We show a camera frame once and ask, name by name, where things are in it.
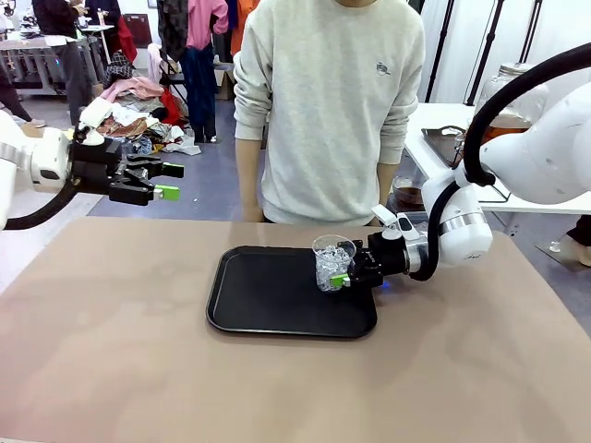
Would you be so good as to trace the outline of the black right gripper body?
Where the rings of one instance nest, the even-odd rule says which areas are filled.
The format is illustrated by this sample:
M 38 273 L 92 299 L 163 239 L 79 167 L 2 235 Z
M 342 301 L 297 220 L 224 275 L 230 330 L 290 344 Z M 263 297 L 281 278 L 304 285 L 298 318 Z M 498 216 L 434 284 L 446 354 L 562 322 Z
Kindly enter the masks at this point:
M 387 239 L 384 234 L 379 232 L 368 236 L 368 261 L 365 265 L 368 287 L 379 287 L 385 277 L 406 273 L 408 269 L 404 238 Z

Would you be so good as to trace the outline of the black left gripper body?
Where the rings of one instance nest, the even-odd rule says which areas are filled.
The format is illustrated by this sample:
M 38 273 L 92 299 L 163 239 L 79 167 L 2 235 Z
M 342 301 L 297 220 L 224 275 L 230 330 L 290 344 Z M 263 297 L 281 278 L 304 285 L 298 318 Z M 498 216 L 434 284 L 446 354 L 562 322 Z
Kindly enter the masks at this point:
M 89 146 L 73 140 L 69 143 L 71 167 L 69 184 L 74 194 L 92 194 L 122 202 L 117 171 L 123 160 L 121 142 L 106 138 L 100 145 Z

